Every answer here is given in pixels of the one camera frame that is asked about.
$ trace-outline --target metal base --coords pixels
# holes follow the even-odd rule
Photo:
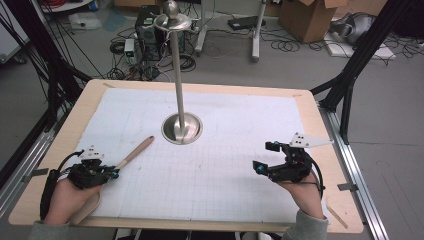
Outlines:
[[[169,116],[162,124],[162,134],[166,140],[178,145],[190,144],[202,134],[203,124],[192,113],[184,113],[184,127],[181,129],[179,114]]]

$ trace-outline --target aluminum frame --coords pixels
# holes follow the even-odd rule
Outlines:
[[[43,132],[37,138],[31,149],[26,154],[25,158],[16,168],[13,175],[0,191],[0,219],[14,202],[17,195],[21,194],[21,190],[26,187],[26,182],[23,178],[31,176],[32,171],[38,166],[38,163],[46,154],[51,143],[53,142],[55,132]]]
[[[328,112],[323,108],[319,108],[319,111],[323,120],[327,121],[328,125],[330,125],[330,127],[327,126],[327,131],[331,131],[330,134],[334,138],[336,150],[339,151],[338,153],[340,154],[351,184],[356,185],[358,188],[353,194],[356,195],[362,208],[362,213],[366,218],[372,236],[376,240],[388,240],[389,237],[386,229],[378,214],[374,201],[372,200],[371,194],[368,191],[367,184],[362,176],[361,169],[353,154],[352,148],[344,143],[343,137],[340,134],[340,120],[337,114]]]

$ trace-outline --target cardboard box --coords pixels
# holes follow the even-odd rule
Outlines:
[[[163,0],[114,0],[118,7],[141,7],[142,5],[163,5]]]
[[[342,18],[346,13],[364,12],[377,16],[387,0],[349,0],[346,6],[337,8],[335,17]]]
[[[271,3],[271,0],[267,0],[264,15],[269,17],[278,17],[278,14],[280,13],[280,8],[281,4],[273,4]]]
[[[302,43],[323,40],[337,7],[347,0],[284,1],[278,23]]]

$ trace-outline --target white paper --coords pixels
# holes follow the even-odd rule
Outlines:
[[[326,44],[325,46],[332,57],[352,57],[355,52],[352,45],[345,42],[343,38],[339,37],[335,33],[327,33],[324,37],[324,41]],[[394,55],[390,48],[383,43],[372,58],[378,60],[395,60],[396,55]]]
[[[290,194],[252,167],[253,160],[284,163],[284,154],[265,150],[265,142],[288,143],[304,132],[294,99],[191,92],[183,98],[203,132],[194,143],[174,145],[161,126],[177,112],[175,92],[105,92],[77,150],[94,145],[103,164],[116,165],[148,136],[155,140],[105,185],[92,215],[294,223],[298,207]]]

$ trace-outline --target sleeve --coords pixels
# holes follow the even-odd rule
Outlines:
[[[45,225],[42,221],[34,222],[28,240],[65,240],[68,234],[69,223],[52,226]]]
[[[296,215],[296,225],[284,233],[283,240],[325,240],[327,227],[327,218],[316,219],[299,210]]]

